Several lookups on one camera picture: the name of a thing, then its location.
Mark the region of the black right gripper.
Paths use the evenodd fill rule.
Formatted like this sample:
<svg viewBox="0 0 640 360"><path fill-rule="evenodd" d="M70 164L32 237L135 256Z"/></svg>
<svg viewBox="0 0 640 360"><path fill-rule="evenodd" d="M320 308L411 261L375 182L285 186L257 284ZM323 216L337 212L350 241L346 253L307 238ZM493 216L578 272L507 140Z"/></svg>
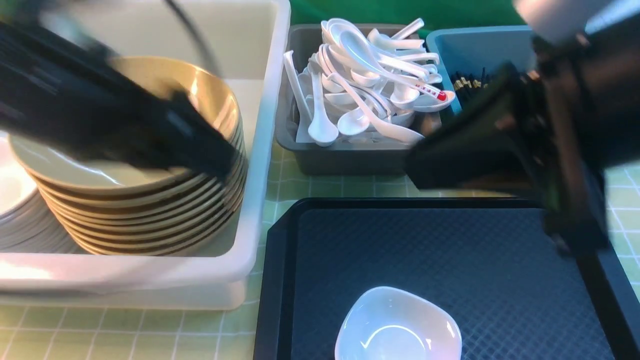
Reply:
<svg viewBox="0 0 640 360"><path fill-rule="evenodd" d="M404 171L422 190L452 189L519 163L543 228L576 257L611 247L604 171L639 159L639 32L534 35L535 68L503 64L454 119L418 141Z"/></svg>

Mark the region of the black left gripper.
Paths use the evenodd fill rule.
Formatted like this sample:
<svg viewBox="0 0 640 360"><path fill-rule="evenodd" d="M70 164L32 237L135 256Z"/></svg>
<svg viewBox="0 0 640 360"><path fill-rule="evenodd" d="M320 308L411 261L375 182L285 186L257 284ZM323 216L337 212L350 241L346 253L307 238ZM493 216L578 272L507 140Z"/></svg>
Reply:
<svg viewBox="0 0 640 360"><path fill-rule="evenodd" d="M226 178L238 151L185 89L152 94L87 51L38 25L1 25L1 129L78 161L140 169L184 167Z"/></svg>

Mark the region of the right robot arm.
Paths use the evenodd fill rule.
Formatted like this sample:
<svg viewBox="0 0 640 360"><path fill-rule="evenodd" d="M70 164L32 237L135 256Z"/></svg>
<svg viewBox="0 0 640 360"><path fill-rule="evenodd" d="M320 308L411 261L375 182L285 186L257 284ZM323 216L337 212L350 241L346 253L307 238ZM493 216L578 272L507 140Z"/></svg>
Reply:
<svg viewBox="0 0 640 360"><path fill-rule="evenodd" d="M609 248L604 171L639 159L639 15L585 32L608 0L515 0L535 68L503 64L489 86L407 153L418 189L491 189L521 164L544 230L575 257Z"/></svg>

